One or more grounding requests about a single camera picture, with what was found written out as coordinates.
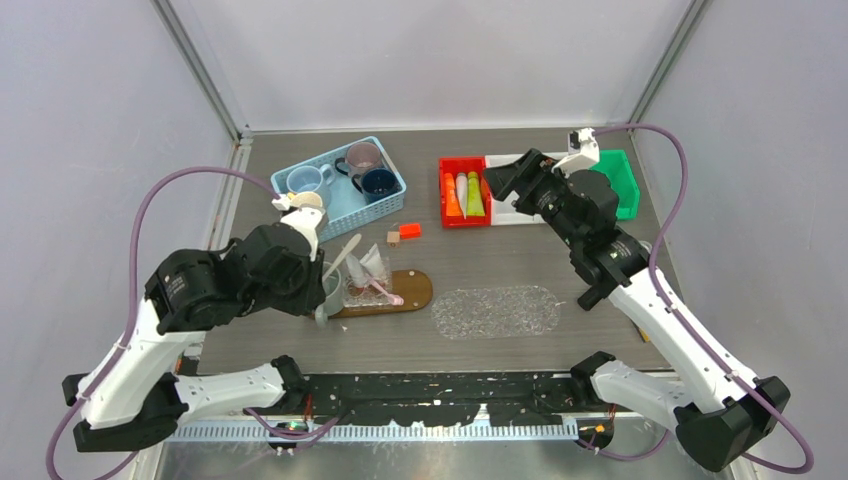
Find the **grey-green mug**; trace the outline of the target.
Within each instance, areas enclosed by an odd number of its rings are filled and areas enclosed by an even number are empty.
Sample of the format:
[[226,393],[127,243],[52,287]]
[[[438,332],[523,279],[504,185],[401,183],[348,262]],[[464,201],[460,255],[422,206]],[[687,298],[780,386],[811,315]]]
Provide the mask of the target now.
[[342,275],[338,269],[329,273],[330,267],[329,262],[324,263],[323,273],[328,274],[328,277],[323,280],[325,301],[315,311],[315,321],[320,327],[326,325],[331,316],[344,309]]

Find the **cream mug yellow handle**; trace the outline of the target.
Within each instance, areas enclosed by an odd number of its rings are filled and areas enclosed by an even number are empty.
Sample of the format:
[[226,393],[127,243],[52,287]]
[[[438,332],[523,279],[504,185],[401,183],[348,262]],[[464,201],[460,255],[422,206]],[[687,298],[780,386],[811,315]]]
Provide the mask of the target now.
[[294,208],[314,208],[324,210],[324,200],[322,196],[314,191],[305,191],[300,193],[291,193],[289,195],[290,205]]

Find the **white toothpaste tube red cap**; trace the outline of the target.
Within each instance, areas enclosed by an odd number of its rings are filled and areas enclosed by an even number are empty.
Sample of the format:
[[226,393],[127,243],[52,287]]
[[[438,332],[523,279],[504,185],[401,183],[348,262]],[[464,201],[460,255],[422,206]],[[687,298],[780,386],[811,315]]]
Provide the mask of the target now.
[[360,260],[353,254],[347,254],[345,264],[353,287],[360,290],[364,289],[368,285],[368,274],[364,270]]

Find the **clear textured acrylic holder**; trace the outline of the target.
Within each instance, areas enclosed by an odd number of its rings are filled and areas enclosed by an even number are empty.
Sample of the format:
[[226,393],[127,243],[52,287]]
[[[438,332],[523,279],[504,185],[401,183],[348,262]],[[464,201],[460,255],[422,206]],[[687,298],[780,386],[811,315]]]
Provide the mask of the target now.
[[355,277],[350,273],[348,262],[343,261],[339,269],[342,278],[343,306],[349,310],[368,309],[377,307],[393,307],[393,301],[371,283],[368,272],[361,268],[365,275],[365,284],[359,286],[354,282]]

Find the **light blue mug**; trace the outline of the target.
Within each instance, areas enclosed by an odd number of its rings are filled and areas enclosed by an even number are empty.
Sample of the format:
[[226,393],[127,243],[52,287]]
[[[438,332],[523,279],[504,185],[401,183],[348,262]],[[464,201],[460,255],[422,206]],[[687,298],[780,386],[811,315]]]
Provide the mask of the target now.
[[320,167],[306,165],[294,168],[287,176],[285,184],[288,191],[294,194],[313,192],[326,200],[335,176],[335,169],[329,164]]

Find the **pink toothbrush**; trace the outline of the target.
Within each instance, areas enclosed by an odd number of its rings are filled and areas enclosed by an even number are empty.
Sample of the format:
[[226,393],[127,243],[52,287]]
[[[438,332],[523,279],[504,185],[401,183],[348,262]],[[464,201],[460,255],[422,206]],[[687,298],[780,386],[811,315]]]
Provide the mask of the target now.
[[378,293],[382,294],[392,306],[402,306],[404,304],[404,299],[401,296],[387,291],[376,279],[370,278],[369,284]]

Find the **mauve mug black handle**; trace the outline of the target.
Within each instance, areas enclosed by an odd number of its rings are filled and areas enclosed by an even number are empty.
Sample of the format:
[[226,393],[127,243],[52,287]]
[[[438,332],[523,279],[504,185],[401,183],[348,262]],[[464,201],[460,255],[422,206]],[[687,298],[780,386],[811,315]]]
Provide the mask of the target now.
[[342,175],[352,178],[370,170],[380,168],[383,158],[380,149],[371,142],[357,142],[334,162],[334,168]]

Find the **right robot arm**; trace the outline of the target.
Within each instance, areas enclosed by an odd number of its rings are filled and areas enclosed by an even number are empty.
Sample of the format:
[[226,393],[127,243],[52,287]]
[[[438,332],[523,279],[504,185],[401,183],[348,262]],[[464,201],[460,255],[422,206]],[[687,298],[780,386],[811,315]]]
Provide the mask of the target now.
[[768,436],[791,397],[777,376],[760,377],[730,354],[694,317],[649,253],[617,224],[619,197],[601,172],[564,175],[555,160],[531,149],[516,161],[486,167],[492,197],[540,216],[570,249],[589,288],[578,304],[609,300],[644,330],[677,372],[672,384],[597,352],[575,365],[574,403],[596,410],[623,406],[672,432],[706,470],[719,472]]

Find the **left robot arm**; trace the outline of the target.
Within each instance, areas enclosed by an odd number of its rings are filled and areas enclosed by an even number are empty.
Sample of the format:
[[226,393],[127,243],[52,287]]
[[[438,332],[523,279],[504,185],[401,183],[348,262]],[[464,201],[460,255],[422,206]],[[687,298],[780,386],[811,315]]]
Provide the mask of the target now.
[[212,376],[174,373],[205,334],[265,309],[305,316],[325,300],[324,252],[313,227],[261,225],[218,251],[178,250],[145,285],[136,324],[116,366],[73,428],[81,453],[131,452],[179,427],[248,408],[298,412],[308,383],[282,355],[252,369]]

